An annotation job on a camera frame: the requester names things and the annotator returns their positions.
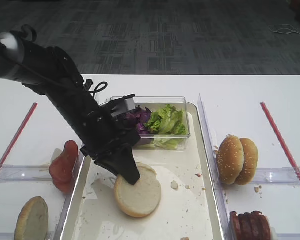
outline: white table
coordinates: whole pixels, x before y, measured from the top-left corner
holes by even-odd
[[[300,166],[300,76],[84,75],[84,78],[91,78],[95,83],[109,83],[108,88],[99,93],[101,103],[111,96],[136,94],[184,96],[188,102],[197,105],[201,94],[217,144],[226,134],[248,137],[259,147],[259,167],[290,167],[259,105],[265,102]],[[51,151],[62,148],[65,141],[73,139],[80,143],[45,96],[35,94],[20,83],[0,79],[0,158],[33,102],[38,102],[38,111],[25,128],[25,137],[20,137],[15,148],[17,152],[11,151],[7,164],[41,165],[49,161]],[[28,161],[43,148],[46,154]],[[22,157],[13,158],[14,154]],[[300,206],[300,197],[287,195],[286,198]],[[300,227],[296,226],[295,232],[299,233]]]

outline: hamburger bun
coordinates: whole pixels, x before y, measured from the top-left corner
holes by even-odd
[[[36,196],[22,208],[14,232],[14,240],[45,240],[48,232],[48,206]]]
[[[114,185],[114,197],[119,208],[134,218],[150,215],[161,200],[161,185],[157,173],[150,166],[137,162],[140,179],[135,185],[129,184],[121,175]]]
[[[240,141],[244,151],[244,164],[235,184],[246,185],[256,174],[259,155],[258,148],[253,141],[248,138],[241,138]]]
[[[222,183],[233,184],[245,162],[244,148],[237,136],[228,136],[221,143],[216,155],[219,178]]]

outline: metal tray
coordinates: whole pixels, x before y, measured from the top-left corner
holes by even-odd
[[[114,198],[116,177],[86,159],[63,240],[222,239],[198,110],[191,103],[187,110],[191,137],[186,149],[133,151],[136,162],[157,172],[162,189],[157,210],[141,219],[125,215]],[[171,188],[172,181],[179,184],[178,190]]]

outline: red stick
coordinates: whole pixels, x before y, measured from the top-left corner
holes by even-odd
[[[260,105],[261,105],[261,107],[262,107],[262,109],[263,109],[266,117],[268,118],[268,120],[269,120],[269,122],[271,124],[271,127],[274,130],[274,133],[275,133],[276,137],[278,138],[278,140],[279,140],[279,142],[280,142],[280,144],[281,144],[281,146],[282,146],[282,148],[283,148],[283,150],[285,152],[285,155],[289,159],[289,162],[290,162],[291,166],[293,168],[297,168],[298,165],[297,165],[294,157],[292,156],[292,154],[291,154],[291,152],[290,152],[290,150],[289,150],[289,148],[288,148],[288,146],[287,146],[284,138],[282,137],[282,135],[281,135],[281,133],[280,133],[280,131],[279,131],[279,129],[278,129],[278,127],[277,127],[274,119],[272,118],[272,116],[271,116],[271,114],[270,114],[270,112],[269,112],[266,104],[264,102],[261,102]],[[300,173],[296,172],[296,175],[298,176],[298,178],[300,180]]]
[[[14,147],[15,143],[17,142],[19,136],[21,135],[22,131],[24,130],[25,126],[27,125],[27,123],[28,123],[29,119],[31,118],[32,114],[34,113],[37,105],[38,105],[37,102],[33,103],[32,107],[30,108],[29,112],[27,113],[27,115],[25,116],[23,122],[21,123],[18,131],[16,131],[16,134],[12,138],[8,148],[5,150],[2,158],[0,159],[0,169],[1,169],[2,165],[5,163],[9,153],[11,152],[11,150]]]

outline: cable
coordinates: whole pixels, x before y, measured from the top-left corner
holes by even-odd
[[[271,32],[275,34],[284,34],[284,35],[299,34],[300,35],[300,31],[289,24],[269,25],[268,28]]]
[[[36,72],[35,70],[32,70],[31,68],[27,67],[26,65],[24,65],[24,64],[22,64],[22,63],[19,63],[19,62],[17,62],[17,61],[14,61],[14,60],[8,58],[8,57],[5,56],[4,54],[3,54],[2,56],[3,56],[6,60],[8,60],[8,61],[10,61],[10,62],[12,62],[12,63],[14,63],[14,64],[17,64],[18,66],[20,66],[20,67],[22,67],[22,68],[28,70],[29,72],[33,73],[34,75],[37,75],[39,78],[42,78],[42,79],[46,80],[48,83],[53,84],[53,85],[55,85],[55,86],[58,86],[58,87],[60,87],[60,88],[64,88],[64,89],[73,91],[73,92],[77,92],[77,93],[80,93],[80,94],[89,93],[89,94],[93,94],[93,97],[95,97],[95,95],[96,95],[97,93],[100,93],[101,91],[105,90],[105,89],[108,87],[108,83],[105,82],[105,81],[100,82],[100,83],[95,87],[94,91],[82,91],[82,90],[74,89],[74,88],[71,88],[71,87],[67,87],[67,86],[65,86],[65,85],[62,85],[62,84],[60,84],[60,83],[57,83],[57,82],[51,80],[51,79],[48,78],[48,77],[45,77],[45,76],[41,75],[40,73]]]

